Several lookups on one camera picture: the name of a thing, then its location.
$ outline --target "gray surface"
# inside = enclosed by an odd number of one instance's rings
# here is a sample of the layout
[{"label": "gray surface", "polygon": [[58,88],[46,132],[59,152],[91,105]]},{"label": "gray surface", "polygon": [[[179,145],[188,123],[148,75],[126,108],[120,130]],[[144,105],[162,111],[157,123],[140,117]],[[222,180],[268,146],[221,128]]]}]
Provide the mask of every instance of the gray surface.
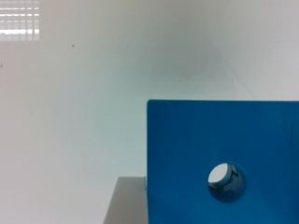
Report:
[{"label": "gray surface", "polygon": [[119,177],[104,224],[148,224],[146,177]]}]

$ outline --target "round hole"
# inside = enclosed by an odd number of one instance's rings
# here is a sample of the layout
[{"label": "round hole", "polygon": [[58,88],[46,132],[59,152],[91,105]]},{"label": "round hole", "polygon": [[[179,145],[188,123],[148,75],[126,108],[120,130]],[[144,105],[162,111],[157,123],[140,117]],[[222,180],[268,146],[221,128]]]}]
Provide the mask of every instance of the round hole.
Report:
[{"label": "round hole", "polygon": [[216,166],[209,174],[207,182],[210,193],[222,202],[235,201],[246,186],[243,170],[231,163]]}]

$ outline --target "white circular hole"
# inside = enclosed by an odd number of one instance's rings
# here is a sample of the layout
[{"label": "white circular hole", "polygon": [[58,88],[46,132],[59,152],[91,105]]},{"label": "white circular hole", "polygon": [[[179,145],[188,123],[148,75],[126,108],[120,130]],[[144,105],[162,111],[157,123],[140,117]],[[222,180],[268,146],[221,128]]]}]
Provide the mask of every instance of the white circular hole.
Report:
[{"label": "white circular hole", "polygon": [[227,163],[220,164],[216,166],[208,176],[208,183],[218,183],[226,177],[229,166]]}]

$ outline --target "white wall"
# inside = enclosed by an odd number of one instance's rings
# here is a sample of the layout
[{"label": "white wall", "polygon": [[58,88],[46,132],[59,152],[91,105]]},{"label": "white wall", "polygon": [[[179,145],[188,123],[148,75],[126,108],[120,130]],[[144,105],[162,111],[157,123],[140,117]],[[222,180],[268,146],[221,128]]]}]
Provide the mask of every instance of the white wall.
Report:
[{"label": "white wall", "polygon": [[299,99],[296,0],[39,13],[39,41],[0,42],[0,223],[102,223],[117,177],[146,175],[148,99]]}]

